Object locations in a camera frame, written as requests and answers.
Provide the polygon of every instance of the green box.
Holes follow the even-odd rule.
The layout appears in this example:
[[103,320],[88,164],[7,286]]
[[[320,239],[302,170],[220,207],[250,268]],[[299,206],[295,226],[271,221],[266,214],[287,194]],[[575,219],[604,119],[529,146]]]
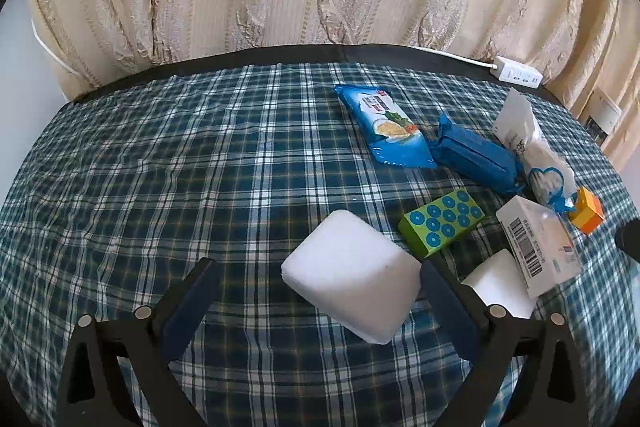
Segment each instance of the green box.
[[400,233],[418,257],[448,247],[484,217],[482,208],[459,188],[402,216]]

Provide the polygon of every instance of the white sponge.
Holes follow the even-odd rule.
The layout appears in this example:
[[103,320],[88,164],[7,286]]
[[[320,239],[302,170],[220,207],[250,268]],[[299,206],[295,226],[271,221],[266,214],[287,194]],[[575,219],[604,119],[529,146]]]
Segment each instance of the white sponge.
[[346,210],[332,212],[282,263],[297,293],[368,343],[386,344],[420,290],[420,262]]
[[514,317],[528,319],[536,307],[529,297],[522,270],[506,248],[494,253],[463,280],[487,306],[501,304]]

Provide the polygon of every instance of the blue snack package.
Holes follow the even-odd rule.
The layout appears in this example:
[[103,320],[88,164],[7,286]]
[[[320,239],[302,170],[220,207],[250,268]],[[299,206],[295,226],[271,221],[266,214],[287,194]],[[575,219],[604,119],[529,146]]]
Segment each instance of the blue snack package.
[[337,84],[334,91],[364,133],[376,160],[402,167],[436,168],[427,140],[380,87]]
[[438,139],[429,142],[429,149],[436,162],[498,194],[516,194],[524,188],[518,182],[524,169],[511,151],[460,127],[445,114],[440,115]]

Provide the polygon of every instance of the white plastic bag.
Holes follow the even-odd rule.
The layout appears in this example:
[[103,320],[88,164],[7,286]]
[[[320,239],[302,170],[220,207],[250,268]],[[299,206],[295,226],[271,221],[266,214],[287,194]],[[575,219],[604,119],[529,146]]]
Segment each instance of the white plastic bag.
[[574,171],[551,150],[527,97],[513,87],[494,122],[494,134],[524,166],[527,183],[538,203],[556,212],[574,210]]

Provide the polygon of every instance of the white cable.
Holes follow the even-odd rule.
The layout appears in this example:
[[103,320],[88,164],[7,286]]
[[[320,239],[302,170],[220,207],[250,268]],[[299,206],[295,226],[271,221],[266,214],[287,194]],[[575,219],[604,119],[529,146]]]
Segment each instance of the white cable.
[[436,55],[444,55],[445,57],[456,58],[457,60],[462,60],[463,62],[468,62],[469,64],[474,64],[476,66],[482,66],[483,68],[489,68],[490,70],[497,70],[498,66],[496,64],[487,64],[486,62],[478,62],[477,60],[472,60],[471,58],[460,57],[459,55],[454,55],[453,53],[441,52],[438,50],[432,50],[430,48],[421,48],[420,46],[412,46],[412,48],[416,50],[421,50],[424,52],[435,53]]
[[38,44],[40,44],[44,48],[44,51],[46,51],[49,55],[51,55],[51,57],[58,64],[60,64],[60,66],[65,68],[65,70],[67,70],[69,73],[76,74],[77,76],[82,76],[82,74],[78,73],[74,68],[72,68],[71,66],[67,66],[67,64],[65,64],[64,60],[62,60],[60,57],[58,57],[54,52],[52,52],[49,49],[49,47],[44,42],[42,42],[42,39],[40,38],[40,36],[38,35],[38,32],[36,31],[36,25],[35,25],[35,22],[33,22],[33,19],[31,19],[31,28],[33,29],[33,36],[36,37],[36,40],[38,41]]

